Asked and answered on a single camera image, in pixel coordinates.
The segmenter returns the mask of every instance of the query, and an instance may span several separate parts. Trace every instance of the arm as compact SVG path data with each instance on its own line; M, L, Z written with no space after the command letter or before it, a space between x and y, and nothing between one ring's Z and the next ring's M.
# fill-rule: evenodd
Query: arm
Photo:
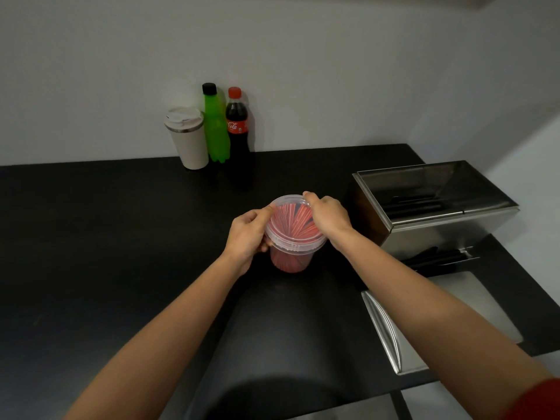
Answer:
M74 419L156 419L253 255L265 251L274 209L235 218L223 254L134 336L99 372L66 414Z
M499 418L551 374L476 311L355 231L332 197L304 193L318 228L474 418Z

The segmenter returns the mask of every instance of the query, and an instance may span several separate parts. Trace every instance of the white tumbler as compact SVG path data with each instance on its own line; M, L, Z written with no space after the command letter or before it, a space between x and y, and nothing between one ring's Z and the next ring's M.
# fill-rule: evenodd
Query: white tumbler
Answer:
M208 164L204 114L194 107L174 107L165 116L164 124L172 135L183 166L204 168Z

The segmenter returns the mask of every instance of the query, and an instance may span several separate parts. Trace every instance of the coca-cola bottle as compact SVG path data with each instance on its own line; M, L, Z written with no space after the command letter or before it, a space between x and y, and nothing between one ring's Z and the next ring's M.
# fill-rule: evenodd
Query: coca-cola bottle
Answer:
M230 87L227 93L229 100L226 107L226 119L231 141L230 156L231 160L236 161L245 157L249 152L247 144L247 136L249 134L247 128L248 113L245 104L241 101L241 88Z

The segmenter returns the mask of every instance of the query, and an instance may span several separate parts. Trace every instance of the forearm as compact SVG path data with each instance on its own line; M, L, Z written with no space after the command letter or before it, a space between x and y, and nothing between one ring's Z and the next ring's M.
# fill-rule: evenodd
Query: forearm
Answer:
M440 380L476 418L499 417L550 374L483 317L354 230L335 245Z
M218 314L240 266L222 255L111 359L66 419L155 419Z

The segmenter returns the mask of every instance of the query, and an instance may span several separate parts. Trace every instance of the black bottle cap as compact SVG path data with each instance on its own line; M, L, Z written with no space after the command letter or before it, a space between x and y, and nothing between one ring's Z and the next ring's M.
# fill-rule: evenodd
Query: black bottle cap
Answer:
M202 84L202 92L205 96L215 96L218 90L216 89L216 84L207 82L206 84Z

